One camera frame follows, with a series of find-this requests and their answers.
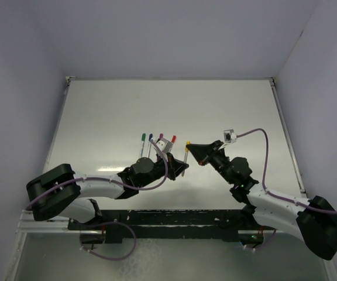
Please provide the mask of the green marker pen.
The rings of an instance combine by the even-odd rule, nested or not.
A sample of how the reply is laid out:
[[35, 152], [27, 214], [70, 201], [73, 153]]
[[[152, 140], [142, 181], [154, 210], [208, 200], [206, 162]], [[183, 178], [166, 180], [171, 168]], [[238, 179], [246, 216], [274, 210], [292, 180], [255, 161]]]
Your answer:
[[144, 147], [145, 147], [145, 141], [146, 141], [146, 133], [142, 133], [140, 153], [139, 153], [139, 157], [140, 158], [143, 157], [143, 151], [144, 151]]

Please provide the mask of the blue marker pen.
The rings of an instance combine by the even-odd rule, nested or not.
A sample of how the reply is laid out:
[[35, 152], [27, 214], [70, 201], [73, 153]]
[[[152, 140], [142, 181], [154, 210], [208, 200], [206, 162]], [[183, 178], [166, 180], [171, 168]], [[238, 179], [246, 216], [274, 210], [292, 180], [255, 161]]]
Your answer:
[[148, 138], [148, 147], [147, 147], [147, 157], [149, 158], [150, 157], [150, 153], [151, 153], [151, 149], [152, 149], [152, 142], [151, 142], [151, 140], [152, 140], [152, 138], [153, 138], [153, 134], [152, 133], [150, 133], [149, 134], [149, 138]]

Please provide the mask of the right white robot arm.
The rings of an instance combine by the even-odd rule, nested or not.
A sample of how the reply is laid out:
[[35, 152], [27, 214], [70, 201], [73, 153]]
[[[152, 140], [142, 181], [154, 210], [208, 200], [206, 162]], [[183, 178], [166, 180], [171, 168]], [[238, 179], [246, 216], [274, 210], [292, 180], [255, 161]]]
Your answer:
[[244, 203], [242, 224], [248, 229], [258, 225], [283, 231], [300, 240], [316, 256], [330, 261], [337, 253], [337, 211], [320, 196], [312, 199], [270, 191], [253, 179], [244, 157], [230, 159], [223, 142], [187, 144], [187, 150], [200, 166], [211, 165], [227, 183], [234, 199]]

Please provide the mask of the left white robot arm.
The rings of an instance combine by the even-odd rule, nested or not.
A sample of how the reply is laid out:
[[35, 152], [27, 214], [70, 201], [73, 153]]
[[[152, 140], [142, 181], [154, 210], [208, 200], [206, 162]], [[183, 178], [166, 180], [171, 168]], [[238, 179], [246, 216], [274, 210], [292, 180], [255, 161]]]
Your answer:
[[96, 229], [102, 221], [97, 197], [125, 200], [141, 190], [155, 189], [155, 181], [159, 185], [166, 180], [174, 181], [188, 167], [171, 153], [158, 157], [155, 162], [140, 158], [121, 172], [105, 177], [79, 174], [70, 164], [61, 164], [28, 182], [27, 210], [33, 213], [35, 221], [62, 216]]

